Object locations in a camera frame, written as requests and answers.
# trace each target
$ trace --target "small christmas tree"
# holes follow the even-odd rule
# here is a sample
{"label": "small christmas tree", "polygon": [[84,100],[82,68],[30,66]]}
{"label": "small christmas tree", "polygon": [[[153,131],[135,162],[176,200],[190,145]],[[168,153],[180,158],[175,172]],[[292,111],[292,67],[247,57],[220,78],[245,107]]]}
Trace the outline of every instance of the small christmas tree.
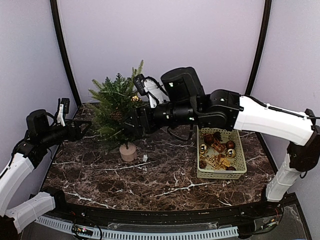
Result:
{"label": "small christmas tree", "polygon": [[95,114],[94,123],[98,128],[97,131],[109,143],[119,146],[140,138],[125,132],[121,126],[121,120],[129,111],[145,104],[137,96],[138,91],[135,90],[133,82],[134,77],[141,74],[143,64],[142,60],[138,69],[132,68],[131,78],[123,77],[118,73],[115,81],[111,81],[108,77],[103,83],[95,79],[92,80],[98,91],[89,89],[89,92],[92,94],[92,98],[100,101],[98,106],[91,105]]}

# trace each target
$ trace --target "brown marble surface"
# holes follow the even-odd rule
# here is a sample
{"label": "brown marble surface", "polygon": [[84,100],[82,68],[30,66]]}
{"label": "brown marble surface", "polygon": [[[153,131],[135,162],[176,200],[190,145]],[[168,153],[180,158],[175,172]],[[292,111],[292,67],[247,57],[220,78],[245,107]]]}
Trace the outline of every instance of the brown marble surface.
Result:
{"label": "brown marble surface", "polygon": [[[75,118],[92,117],[82,106]],[[257,202],[274,173],[256,134],[243,131],[240,137],[247,173],[239,180],[218,180],[197,178],[195,134],[181,142],[160,129],[135,142],[138,159],[127,163],[118,148],[107,151],[91,130],[80,141],[64,143],[43,186],[61,188],[69,203],[120,210],[200,210]]]}

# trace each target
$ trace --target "red ornament ball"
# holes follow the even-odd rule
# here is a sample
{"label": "red ornament ball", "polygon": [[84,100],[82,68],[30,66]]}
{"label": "red ornament ball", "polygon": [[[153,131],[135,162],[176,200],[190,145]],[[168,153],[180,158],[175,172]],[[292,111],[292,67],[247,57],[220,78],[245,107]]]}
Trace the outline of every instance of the red ornament ball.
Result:
{"label": "red ornament ball", "polygon": [[234,141],[227,141],[226,144],[225,144],[225,147],[227,149],[235,149],[236,148],[236,144]]}
{"label": "red ornament ball", "polygon": [[212,134],[205,135],[203,137],[204,143],[211,146],[214,143],[215,137]]}
{"label": "red ornament ball", "polygon": [[237,171],[236,168],[234,166],[228,166],[226,168],[227,171]]}

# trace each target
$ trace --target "small white object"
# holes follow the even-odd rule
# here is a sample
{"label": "small white object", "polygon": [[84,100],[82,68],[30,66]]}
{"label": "small white object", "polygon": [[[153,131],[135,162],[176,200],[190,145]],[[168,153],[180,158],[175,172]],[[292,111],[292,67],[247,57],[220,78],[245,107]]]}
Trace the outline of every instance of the small white object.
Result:
{"label": "small white object", "polygon": [[[304,146],[313,134],[310,119],[305,120],[303,117],[265,108],[246,96],[240,97],[240,106],[244,109],[239,111],[234,129],[272,135],[301,146]],[[289,112],[307,116],[304,112]]]}
{"label": "small white object", "polygon": [[8,209],[5,215],[14,218],[14,226],[20,234],[30,223],[41,215],[55,209],[56,203],[53,196],[47,192],[39,192],[35,197],[25,201],[14,208]]}
{"label": "small white object", "polygon": [[266,186],[266,198],[269,202],[279,202],[302,173],[294,168],[290,168],[289,164],[290,156],[286,154],[279,171]]}
{"label": "small white object", "polygon": [[147,155],[147,154],[143,155],[142,161],[143,161],[144,163],[146,163],[147,160],[148,160],[148,155]]}
{"label": "small white object", "polygon": [[24,158],[21,153],[13,156],[11,168],[0,179],[0,216],[3,217],[9,202],[23,180],[34,170],[29,158]]}
{"label": "small white object", "polygon": [[58,116],[56,117],[56,120],[58,123],[61,123],[61,125],[63,127],[66,126],[65,120],[64,120],[64,105],[63,104],[60,104],[60,106],[59,106],[59,112],[58,112]]}

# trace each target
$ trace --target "woven basket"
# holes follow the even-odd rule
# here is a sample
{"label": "woven basket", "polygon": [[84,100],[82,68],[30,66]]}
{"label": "woven basket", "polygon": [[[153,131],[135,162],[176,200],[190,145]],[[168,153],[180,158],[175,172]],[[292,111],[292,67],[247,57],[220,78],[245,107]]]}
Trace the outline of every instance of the woven basket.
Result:
{"label": "woven basket", "polygon": [[[212,170],[209,169],[210,165],[207,164],[206,168],[199,167],[199,146],[204,143],[204,140],[200,138],[199,131],[203,134],[213,134],[215,132],[221,133],[222,143],[226,143],[229,140],[234,141],[236,156],[231,166],[234,166],[236,171],[227,170]],[[208,155],[218,154],[212,147],[208,150]],[[243,174],[247,172],[247,165],[244,150],[242,148],[239,132],[237,130],[227,131],[219,128],[202,128],[199,130],[197,127],[197,178],[200,179],[239,179]]]}

